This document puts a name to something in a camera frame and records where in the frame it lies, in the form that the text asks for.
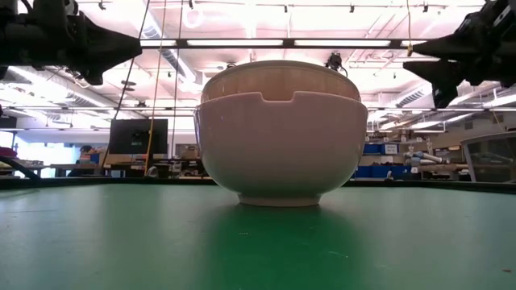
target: green table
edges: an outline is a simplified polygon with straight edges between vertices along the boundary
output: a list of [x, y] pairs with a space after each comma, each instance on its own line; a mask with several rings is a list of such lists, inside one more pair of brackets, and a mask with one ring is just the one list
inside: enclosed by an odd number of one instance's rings
[[340, 188], [274, 209], [209, 185], [4, 190], [0, 289], [516, 289], [516, 196]]

